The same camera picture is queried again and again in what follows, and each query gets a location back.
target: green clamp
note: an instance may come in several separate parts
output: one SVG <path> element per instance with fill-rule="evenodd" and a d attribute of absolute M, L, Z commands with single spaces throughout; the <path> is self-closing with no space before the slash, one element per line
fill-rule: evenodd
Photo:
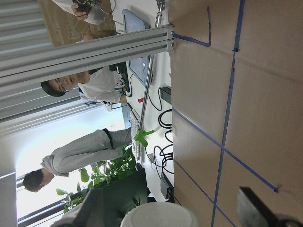
<path fill-rule="evenodd" d="M 147 147 L 148 142 L 146 141 L 146 139 L 144 138 L 144 136 L 147 136 L 149 134 L 154 133 L 154 130 L 151 131 L 138 131 L 137 135 L 135 135 L 134 140 L 141 143 L 144 147 Z"/>

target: green plant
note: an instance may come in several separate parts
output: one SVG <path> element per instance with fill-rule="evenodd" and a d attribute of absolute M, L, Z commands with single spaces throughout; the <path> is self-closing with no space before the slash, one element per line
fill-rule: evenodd
<path fill-rule="evenodd" d="M 56 189 L 58 195 L 65 195 L 63 200 L 65 203 L 64 213 L 76 207 L 80 204 L 88 191 L 94 188 L 106 187 L 113 184 L 116 181 L 122 180 L 136 171 L 136 160 L 132 153 L 132 147 L 127 149 L 122 148 L 123 155 L 115 160 L 107 160 L 97 162 L 97 166 L 92 168 L 93 173 L 88 175 L 85 168 L 79 169 L 81 181 L 88 182 L 87 187 L 81 188 L 80 183 L 77 184 L 77 194 L 72 192 L 68 193 L 61 189 Z"/>

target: white t-shirt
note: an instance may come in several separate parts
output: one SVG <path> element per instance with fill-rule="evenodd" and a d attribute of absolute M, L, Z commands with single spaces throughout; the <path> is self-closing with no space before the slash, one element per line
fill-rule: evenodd
<path fill-rule="evenodd" d="M 72 0 L 53 0 L 61 9 L 64 11 L 74 14 L 71 5 L 73 4 Z M 104 20 L 104 12 L 100 9 L 99 5 L 96 4 L 91 8 L 89 12 L 89 17 L 85 20 L 86 22 L 94 25 L 98 25 Z"/>
<path fill-rule="evenodd" d="M 115 88 L 122 87 L 121 75 L 111 72 L 107 66 L 93 73 L 88 83 L 78 83 L 78 86 L 86 97 L 93 100 L 120 102 L 121 94 Z"/>

